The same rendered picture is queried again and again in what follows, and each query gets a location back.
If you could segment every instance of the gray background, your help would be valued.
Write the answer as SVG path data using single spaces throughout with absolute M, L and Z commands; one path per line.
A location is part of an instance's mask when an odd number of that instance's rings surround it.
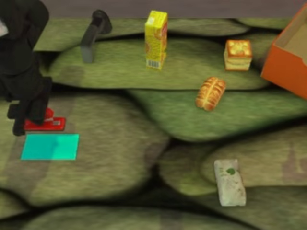
M 175 18 L 292 17 L 306 0 L 42 0 L 52 17 L 147 18 L 150 10 Z

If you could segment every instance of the food item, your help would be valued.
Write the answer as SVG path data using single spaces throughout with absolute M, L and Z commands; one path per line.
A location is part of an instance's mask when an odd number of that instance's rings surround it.
M 216 160 L 214 174 L 221 206 L 245 206 L 246 191 L 237 160 Z
M 224 61 L 226 70 L 249 70 L 253 54 L 250 41 L 227 40 Z
M 217 77 L 209 77 L 201 86 L 195 104 L 198 108 L 211 111 L 219 103 L 226 89 L 226 82 Z
M 151 11 L 145 23 L 146 67 L 162 69 L 166 58 L 167 13 Z

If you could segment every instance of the turquoise square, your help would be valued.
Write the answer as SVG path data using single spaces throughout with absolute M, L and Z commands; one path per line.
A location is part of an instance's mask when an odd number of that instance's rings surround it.
M 29 134 L 21 160 L 73 161 L 77 157 L 79 134 Z

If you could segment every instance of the open orange box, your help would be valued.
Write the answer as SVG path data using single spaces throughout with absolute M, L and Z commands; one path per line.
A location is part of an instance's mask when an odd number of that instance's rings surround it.
M 307 3 L 272 43 L 261 76 L 307 99 Z

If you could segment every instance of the yellow carton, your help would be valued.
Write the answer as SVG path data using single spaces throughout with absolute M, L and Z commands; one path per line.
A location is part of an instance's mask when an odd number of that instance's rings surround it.
M 146 67 L 162 69 L 166 57 L 167 13 L 151 11 L 145 23 Z

